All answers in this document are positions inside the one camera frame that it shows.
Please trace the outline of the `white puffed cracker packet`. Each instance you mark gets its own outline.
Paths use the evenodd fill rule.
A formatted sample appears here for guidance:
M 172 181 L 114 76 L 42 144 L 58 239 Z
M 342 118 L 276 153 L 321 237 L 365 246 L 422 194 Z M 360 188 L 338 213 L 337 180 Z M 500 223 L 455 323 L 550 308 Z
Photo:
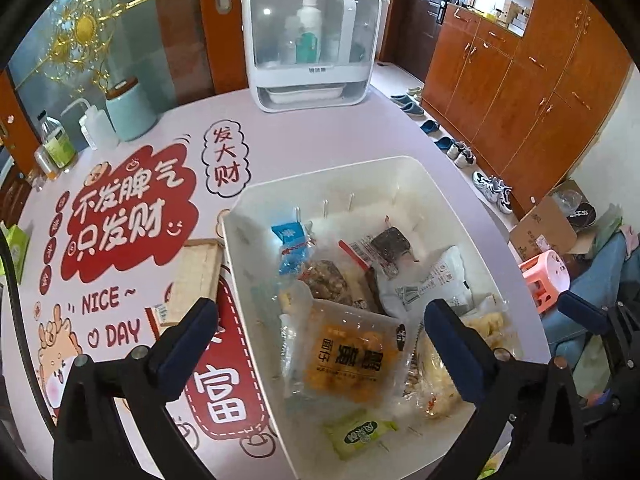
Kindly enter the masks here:
M 462 322 L 479 333 L 491 349 L 496 348 L 503 340 L 506 320 L 501 312 L 465 316 Z M 416 342 L 416 362 L 419 376 L 416 386 L 418 404 L 429 418 L 448 416 L 461 402 L 461 396 L 424 327 L 421 327 Z

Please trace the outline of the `white red cracker packet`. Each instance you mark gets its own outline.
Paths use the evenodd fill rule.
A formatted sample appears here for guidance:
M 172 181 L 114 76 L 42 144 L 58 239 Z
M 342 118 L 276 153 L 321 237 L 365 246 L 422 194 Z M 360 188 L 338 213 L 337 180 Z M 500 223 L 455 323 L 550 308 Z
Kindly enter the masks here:
M 163 332 L 169 328 L 169 326 L 165 325 L 162 321 L 163 308 L 163 304 L 156 304 L 155 306 L 144 308 L 146 319 L 149 322 L 150 330 L 155 340 L 159 340 Z

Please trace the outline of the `white orange snack pouch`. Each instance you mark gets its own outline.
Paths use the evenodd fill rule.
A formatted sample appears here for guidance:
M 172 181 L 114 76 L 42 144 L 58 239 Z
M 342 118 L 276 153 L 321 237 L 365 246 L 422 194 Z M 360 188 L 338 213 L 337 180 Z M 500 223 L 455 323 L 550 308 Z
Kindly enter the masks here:
M 445 300 L 459 316 L 474 308 L 472 290 L 466 284 L 465 267 L 457 246 L 447 248 L 422 281 L 396 286 L 380 278 L 378 299 L 383 312 L 393 318 L 404 318 L 435 299 Z

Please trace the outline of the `beige wafer pack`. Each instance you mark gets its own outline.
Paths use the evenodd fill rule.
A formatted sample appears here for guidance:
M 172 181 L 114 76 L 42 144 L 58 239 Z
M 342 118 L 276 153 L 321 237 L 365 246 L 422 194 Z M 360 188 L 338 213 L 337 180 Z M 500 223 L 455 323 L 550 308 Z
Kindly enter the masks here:
M 177 325 L 201 298 L 215 300 L 224 245 L 213 238 L 189 240 L 182 246 L 160 326 Z

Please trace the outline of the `green snack packet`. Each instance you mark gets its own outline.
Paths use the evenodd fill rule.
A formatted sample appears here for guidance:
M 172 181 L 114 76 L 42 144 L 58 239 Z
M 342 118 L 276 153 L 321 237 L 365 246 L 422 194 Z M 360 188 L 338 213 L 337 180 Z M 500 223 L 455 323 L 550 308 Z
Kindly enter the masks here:
M 323 425 L 333 451 L 341 460 L 350 460 L 397 430 L 396 422 L 372 410 L 354 411 Z

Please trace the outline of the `dark chocolate clear packet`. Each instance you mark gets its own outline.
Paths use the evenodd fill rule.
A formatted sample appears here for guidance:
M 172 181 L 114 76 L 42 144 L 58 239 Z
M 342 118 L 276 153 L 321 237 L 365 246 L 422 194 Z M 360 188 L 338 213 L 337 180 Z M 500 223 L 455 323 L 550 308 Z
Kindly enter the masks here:
M 378 234 L 365 235 L 353 242 L 339 240 L 337 245 L 363 270 L 378 269 L 390 280 L 398 278 L 403 261 L 418 262 L 408 238 L 393 225 L 389 216 L 385 217 L 384 229 Z

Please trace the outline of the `orange puffed snack bag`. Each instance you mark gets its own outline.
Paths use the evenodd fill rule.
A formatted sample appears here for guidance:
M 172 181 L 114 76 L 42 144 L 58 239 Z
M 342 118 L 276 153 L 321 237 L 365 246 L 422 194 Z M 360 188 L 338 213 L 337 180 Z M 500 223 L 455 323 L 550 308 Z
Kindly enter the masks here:
M 279 301 L 287 398 L 332 396 L 380 406 L 401 395 L 418 322 L 314 298 L 300 281 L 282 288 Z

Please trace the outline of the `clear nut mix packet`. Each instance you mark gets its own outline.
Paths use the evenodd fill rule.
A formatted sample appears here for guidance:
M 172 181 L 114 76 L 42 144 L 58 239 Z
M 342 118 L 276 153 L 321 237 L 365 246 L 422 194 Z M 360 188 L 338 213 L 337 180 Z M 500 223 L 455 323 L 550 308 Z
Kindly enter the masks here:
M 345 306 L 352 305 L 352 291 L 341 271 L 331 260 L 307 262 L 298 277 L 316 299 L 328 300 Z

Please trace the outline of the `blue foil snack packet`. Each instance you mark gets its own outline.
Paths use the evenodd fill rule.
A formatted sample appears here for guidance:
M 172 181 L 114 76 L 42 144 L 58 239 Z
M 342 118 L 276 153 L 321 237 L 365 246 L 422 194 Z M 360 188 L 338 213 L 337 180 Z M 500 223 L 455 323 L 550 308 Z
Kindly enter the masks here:
M 280 240 L 279 274 L 299 274 L 309 260 L 312 244 L 306 229 L 300 222 L 288 222 L 271 227 L 271 232 Z

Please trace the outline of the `printed pink tablecloth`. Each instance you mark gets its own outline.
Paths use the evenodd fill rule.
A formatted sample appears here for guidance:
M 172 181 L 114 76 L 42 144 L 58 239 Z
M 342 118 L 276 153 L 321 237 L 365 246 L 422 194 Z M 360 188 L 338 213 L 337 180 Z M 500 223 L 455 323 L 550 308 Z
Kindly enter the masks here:
M 52 430 L 74 361 L 118 360 L 154 344 L 155 310 L 180 255 L 216 242 L 221 326 L 167 414 L 219 479 L 422 477 L 449 450 L 471 405 L 432 422 L 412 414 L 344 462 L 323 430 L 350 413 L 294 411 L 280 378 L 278 224 L 311 226 L 322 252 L 375 236 L 408 238 L 400 277 L 420 281 L 449 247 L 476 300 L 494 297 L 526 361 L 550 358 L 532 296 L 495 221 L 462 173 L 380 92 L 359 104 L 268 114 L 242 90 L 166 113 L 144 136 L 83 152 L 29 196 L 22 316 L 2 314 L 6 388 L 29 463 L 53 474 Z

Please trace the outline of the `green tissue box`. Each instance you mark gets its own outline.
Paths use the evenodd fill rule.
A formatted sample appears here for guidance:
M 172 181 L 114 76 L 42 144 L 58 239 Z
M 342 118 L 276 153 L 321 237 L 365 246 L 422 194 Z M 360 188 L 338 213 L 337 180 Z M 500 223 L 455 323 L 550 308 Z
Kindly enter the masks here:
M 17 224 L 8 228 L 4 222 L 1 222 L 1 233 L 9 246 L 17 283 L 21 283 L 29 244 L 29 235 Z

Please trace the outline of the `wooden cabinet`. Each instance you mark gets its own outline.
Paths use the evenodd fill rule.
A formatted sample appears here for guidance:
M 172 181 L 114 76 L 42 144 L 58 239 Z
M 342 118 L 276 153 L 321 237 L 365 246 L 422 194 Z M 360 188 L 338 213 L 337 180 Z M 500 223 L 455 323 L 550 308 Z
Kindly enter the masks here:
M 534 0 L 523 36 L 450 6 L 422 104 L 529 212 L 585 154 L 631 66 L 589 0 Z

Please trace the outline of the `white plastic bin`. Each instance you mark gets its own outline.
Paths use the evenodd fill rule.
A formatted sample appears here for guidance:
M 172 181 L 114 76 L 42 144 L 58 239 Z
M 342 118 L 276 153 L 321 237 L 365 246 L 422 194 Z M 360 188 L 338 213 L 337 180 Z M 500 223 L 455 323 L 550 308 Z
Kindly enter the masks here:
M 403 261 L 398 278 L 378 269 L 363 270 L 337 243 L 353 242 L 384 229 L 384 219 L 408 238 L 418 262 Z M 352 305 L 387 315 L 378 299 L 378 280 L 393 285 L 422 281 L 449 247 L 457 246 L 472 290 L 474 308 L 465 315 L 501 312 L 506 320 L 503 347 L 530 356 L 539 336 L 528 316 L 524 286 L 510 250 L 487 216 L 482 233 L 498 245 L 499 264 L 490 264 L 465 224 L 423 165 L 408 156 L 357 162 L 341 167 L 256 184 L 247 188 L 224 219 L 236 300 L 248 346 L 264 386 L 272 422 L 293 474 L 299 479 L 402 479 L 444 455 L 468 421 L 472 406 L 461 401 L 446 417 L 429 418 L 418 404 L 416 343 L 405 389 L 380 406 L 345 402 L 332 396 L 287 398 L 281 376 L 279 292 L 299 281 L 280 275 L 281 242 L 272 226 L 300 222 L 312 244 L 311 260 L 331 260 L 352 291 Z M 408 316 L 422 325 L 420 308 Z M 378 411 L 398 425 L 350 460 L 333 451 L 323 425 L 358 410 Z

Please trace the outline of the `white squeeze bottle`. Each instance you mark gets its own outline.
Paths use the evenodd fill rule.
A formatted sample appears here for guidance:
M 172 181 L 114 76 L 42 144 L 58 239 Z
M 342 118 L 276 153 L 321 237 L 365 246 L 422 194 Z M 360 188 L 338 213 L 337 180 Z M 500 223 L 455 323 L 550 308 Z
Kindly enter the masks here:
M 84 108 L 82 115 L 78 119 L 78 125 L 89 148 L 93 151 L 107 151 L 118 147 L 119 138 L 105 110 L 97 108 L 84 98 L 79 98 L 68 104 L 62 110 L 61 115 L 64 116 L 74 106 L 82 106 Z

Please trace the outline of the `teal canister with lid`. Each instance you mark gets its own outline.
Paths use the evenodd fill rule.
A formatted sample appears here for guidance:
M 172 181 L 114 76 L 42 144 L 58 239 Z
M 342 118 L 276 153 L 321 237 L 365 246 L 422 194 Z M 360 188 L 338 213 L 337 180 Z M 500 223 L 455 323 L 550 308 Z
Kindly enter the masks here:
M 105 93 L 107 114 L 122 142 L 136 140 L 157 122 L 157 114 L 137 77 L 119 81 Z

